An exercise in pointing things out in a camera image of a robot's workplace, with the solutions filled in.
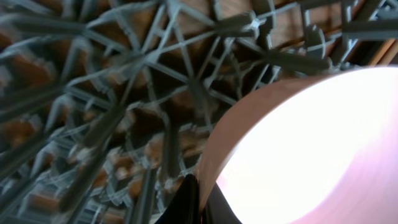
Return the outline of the wooden chopstick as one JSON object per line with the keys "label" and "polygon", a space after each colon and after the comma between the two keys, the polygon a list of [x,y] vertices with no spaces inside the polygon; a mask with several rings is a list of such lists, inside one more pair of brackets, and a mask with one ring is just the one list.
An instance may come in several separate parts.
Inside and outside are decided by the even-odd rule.
{"label": "wooden chopstick", "polygon": [[394,42],[394,39],[385,40],[382,45],[377,49],[376,53],[371,57],[368,65],[375,66],[381,64],[382,59],[386,56],[388,51],[392,49]]}
{"label": "wooden chopstick", "polygon": [[379,65],[389,65],[396,55],[397,55],[397,40],[395,40],[392,49],[388,51],[386,56],[382,59],[381,61],[382,63]]}

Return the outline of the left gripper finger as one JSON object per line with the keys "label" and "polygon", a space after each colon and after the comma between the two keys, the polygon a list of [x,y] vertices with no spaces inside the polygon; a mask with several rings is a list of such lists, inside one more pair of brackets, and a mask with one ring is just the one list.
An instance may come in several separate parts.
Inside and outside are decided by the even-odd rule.
{"label": "left gripper finger", "polygon": [[188,174],[175,193],[172,201],[155,224],[199,224],[199,184]]}

